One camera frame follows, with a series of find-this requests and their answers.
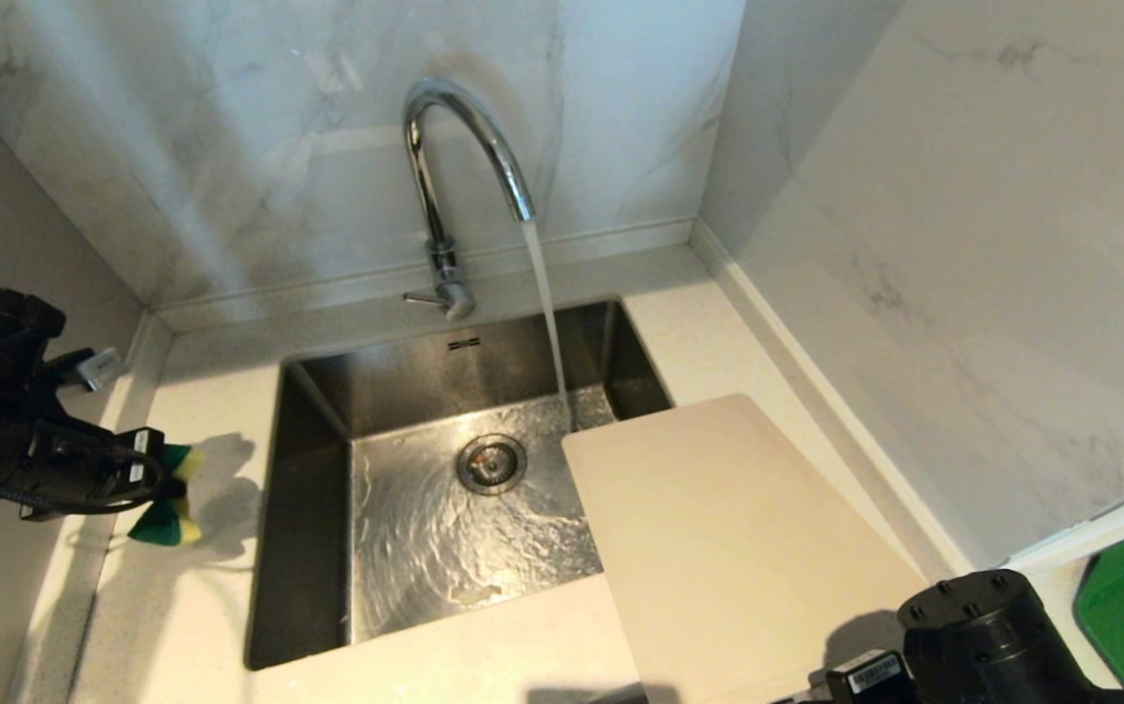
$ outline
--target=marble backsplash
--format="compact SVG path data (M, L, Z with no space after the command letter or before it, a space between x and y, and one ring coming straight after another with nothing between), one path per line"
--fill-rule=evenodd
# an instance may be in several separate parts
M1124 0L859 4L750 3L701 218L994 565L1124 498Z
M329 281L424 260L423 75L493 112L545 240L696 214L744 6L0 0L0 134L152 306ZM428 119L462 249L520 245L473 139Z

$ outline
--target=faucet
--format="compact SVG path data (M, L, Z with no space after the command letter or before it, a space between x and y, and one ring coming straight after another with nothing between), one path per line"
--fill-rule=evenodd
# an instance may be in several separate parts
M462 267L459 267L456 242L441 220L436 191L432 187L432 173L428 172L427 160L424 157L424 112L432 106L447 108L480 139L480 146L488 155L488 161L491 161L500 190L505 192L509 210L516 220L523 223L536 217L536 209L532 206L532 197L527 193L527 182L522 169L518 169L518 160L509 151L505 135L497 129L480 101L461 85L443 78L424 78L409 89L401 120L406 129L406 151L409 152L410 166L414 166L415 184L418 187L418 197L424 202L424 215L430 232L427 254L432 262L432 281L436 285L436 295L407 294L405 298L414 304L439 306L445 312L446 319L455 321L471 315L475 299L468 288L468 278L463 274Z

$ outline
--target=drain strainer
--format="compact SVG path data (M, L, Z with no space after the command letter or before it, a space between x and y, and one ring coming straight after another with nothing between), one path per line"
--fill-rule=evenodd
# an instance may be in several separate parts
M463 446L459 454L459 481L484 496L514 488L527 469L527 452L508 435L482 435Z

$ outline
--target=quartz countertop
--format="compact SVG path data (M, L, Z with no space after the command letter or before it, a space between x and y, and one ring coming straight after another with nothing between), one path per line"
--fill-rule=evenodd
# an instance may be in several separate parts
M550 278L559 307L622 299L676 405L753 398L912 562L688 246L554 267ZM540 312L531 274L472 289L480 307L463 325ZM125 531L137 514L119 517L71 701L562 704L637 682L602 575L274 668L244 668L281 361L447 326L433 308L392 296L179 335L149 424L214 458L191 482L205 538L183 549L134 543Z

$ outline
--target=kitchen sink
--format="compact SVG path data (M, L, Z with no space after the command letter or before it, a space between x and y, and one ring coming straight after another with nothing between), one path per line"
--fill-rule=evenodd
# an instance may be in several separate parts
M251 669L601 571L561 440L670 408L619 303L287 362Z

